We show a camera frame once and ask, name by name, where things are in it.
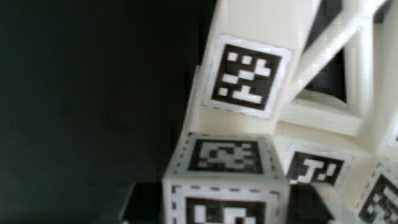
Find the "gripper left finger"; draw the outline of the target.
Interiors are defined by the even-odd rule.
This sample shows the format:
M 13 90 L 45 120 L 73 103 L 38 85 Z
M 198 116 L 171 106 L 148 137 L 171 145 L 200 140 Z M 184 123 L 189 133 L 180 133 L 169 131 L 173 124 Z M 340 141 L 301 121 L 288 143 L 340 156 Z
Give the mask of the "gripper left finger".
M 162 224 L 162 186 L 159 182 L 121 184 L 100 213 L 100 224 Z

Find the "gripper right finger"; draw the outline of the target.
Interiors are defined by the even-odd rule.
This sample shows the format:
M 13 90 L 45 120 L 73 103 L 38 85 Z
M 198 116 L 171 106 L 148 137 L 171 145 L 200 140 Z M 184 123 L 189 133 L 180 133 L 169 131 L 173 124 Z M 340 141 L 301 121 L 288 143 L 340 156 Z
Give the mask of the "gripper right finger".
M 356 217 L 329 184 L 292 186 L 287 224 L 356 224 Z

